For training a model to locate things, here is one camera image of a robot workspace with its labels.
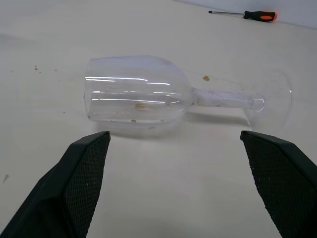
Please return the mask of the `clear plastic bottle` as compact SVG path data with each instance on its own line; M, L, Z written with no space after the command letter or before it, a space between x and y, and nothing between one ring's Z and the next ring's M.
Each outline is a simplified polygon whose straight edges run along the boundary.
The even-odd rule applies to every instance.
M288 83L262 84L250 93L192 87L172 62L154 56L92 59L84 83L87 117L119 134L161 134L194 106L241 109L253 131L282 126L291 111Z

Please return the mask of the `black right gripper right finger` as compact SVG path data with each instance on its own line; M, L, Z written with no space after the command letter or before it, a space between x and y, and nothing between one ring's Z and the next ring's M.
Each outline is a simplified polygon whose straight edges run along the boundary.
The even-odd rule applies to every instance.
M282 238L317 238L317 165L295 144L242 131L258 194Z

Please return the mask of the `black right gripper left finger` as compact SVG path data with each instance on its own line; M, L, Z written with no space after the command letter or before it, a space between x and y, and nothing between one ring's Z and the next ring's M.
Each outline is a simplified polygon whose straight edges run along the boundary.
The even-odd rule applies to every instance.
M0 238L86 238L104 176L110 132L69 145L36 183Z

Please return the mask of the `orange and black screwdriver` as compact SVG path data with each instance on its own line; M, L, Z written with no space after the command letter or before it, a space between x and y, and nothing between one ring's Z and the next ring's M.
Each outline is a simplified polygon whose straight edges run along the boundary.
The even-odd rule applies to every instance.
M210 14L222 14L222 15L236 15L241 16L244 19L260 21L260 22L274 22L277 19L276 12L268 11L244 11L244 13L236 12L220 12L220 11L209 11Z

